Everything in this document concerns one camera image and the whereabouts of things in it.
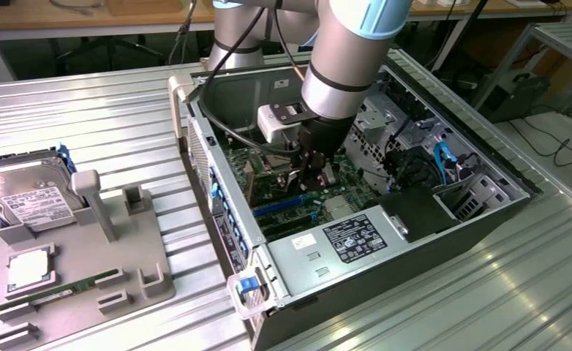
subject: robotic arm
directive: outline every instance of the robotic arm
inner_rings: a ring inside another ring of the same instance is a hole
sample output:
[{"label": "robotic arm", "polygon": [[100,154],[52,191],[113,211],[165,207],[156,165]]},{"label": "robotic arm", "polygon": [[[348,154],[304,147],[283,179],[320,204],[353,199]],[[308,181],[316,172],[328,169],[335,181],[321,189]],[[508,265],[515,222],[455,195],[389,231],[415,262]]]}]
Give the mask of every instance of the robotic arm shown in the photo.
[{"label": "robotic arm", "polygon": [[303,45],[315,36],[300,104],[259,108],[257,124],[268,142],[296,132],[300,155],[292,166],[319,174],[340,148],[392,37],[409,14],[409,0],[215,0],[215,46],[211,69],[241,37],[259,7],[253,30],[233,50],[227,68],[263,64],[260,42],[277,41],[273,13],[285,42]]}]

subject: green circuit board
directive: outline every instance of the green circuit board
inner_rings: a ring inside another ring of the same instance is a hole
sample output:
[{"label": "green circuit board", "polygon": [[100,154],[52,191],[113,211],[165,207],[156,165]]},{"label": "green circuit board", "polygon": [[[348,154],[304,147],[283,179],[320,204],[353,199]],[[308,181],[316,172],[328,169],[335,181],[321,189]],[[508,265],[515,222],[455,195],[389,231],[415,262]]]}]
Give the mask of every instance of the green circuit board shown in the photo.
[{"label": "green circuit board", "polygon": [[328,209],[325,204],[328,200],[333,203],[336,199],[344,200],[349,210],[357,212],[379,196],[345,155],[336,155],[333,159],[333,164],[337,164],[340,169],[336,172],[336,185],[296,196],[292,193],[287,194],[277,182],[279,177],[285,178],[289,172],[287,158],[265,156],[252,148],[229,149],[225,156],[252,211],[304,196],[299,205],[256,216],[257,224],[269,241],[333,221],[337,212]]}]

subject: motherboard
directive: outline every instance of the motherboard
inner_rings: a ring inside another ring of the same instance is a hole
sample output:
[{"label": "motherboard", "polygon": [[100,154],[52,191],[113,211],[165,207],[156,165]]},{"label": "motherboard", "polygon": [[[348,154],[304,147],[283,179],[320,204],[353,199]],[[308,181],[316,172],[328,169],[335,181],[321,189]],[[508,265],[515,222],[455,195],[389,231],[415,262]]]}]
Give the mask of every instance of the motherboard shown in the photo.
[{"label": "motherboard", "polygon": [[283,190],[289,173],[287,157],[245,147],[229,148],[225,157],[269,241],[361,211],[379,196],[363,178],[363,170],[344,154],[336,155],[331,164],[332,185],[296,196]]}]

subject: hard drive label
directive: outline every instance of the hard drive label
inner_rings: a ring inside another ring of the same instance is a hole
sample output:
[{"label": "hard drive label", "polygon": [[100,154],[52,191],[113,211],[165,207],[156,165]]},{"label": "hard drive label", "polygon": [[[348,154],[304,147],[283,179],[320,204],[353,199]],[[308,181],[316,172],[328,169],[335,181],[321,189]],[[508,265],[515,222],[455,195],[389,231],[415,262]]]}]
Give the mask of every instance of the hard drive label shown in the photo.
[{"label": "hard drive label", "polygon": [[31,226],[72,216],[69,205],[56,186],[4,196],[0,200],[21,223]]},{"label": "hard drive label", "polygon": [[344,263],[351,263],[387,247],[365,214],[323,228],[333,250]]}]

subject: metal workbench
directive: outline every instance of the metal workbench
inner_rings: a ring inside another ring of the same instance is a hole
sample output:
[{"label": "metal workbench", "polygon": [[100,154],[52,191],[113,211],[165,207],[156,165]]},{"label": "metal workbench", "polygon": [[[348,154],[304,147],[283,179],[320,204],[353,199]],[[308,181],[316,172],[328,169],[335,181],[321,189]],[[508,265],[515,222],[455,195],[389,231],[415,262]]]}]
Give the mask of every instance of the metal workbench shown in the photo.
[{"label": "metal workbench", "polygon": [[[460,257],[280,344],[277,350],[572,350],[572,192],[400,51],[389,53],[544,190]],[[185,69],[199,69],[185,65]],[[165,80],[139,69],[0,84],[0,154],[61,139],[104,196],[155,195],[176,297],[45,346],[59,350],[248,350],[171,132]]]},{"label": "metal workbench", "polygon": [[527,43],[537,39],[547,47],[557,50],[567,58],[572,60],[572,22],[571,23],[532,23],[520,34],[516,43],[509,49],[509,53],[499,64],[487,84],[479,87],[473,106],[479,109],[487,101],[488,96],[497,85],[501,76],[509,71],[513,62],[519,58]]}]

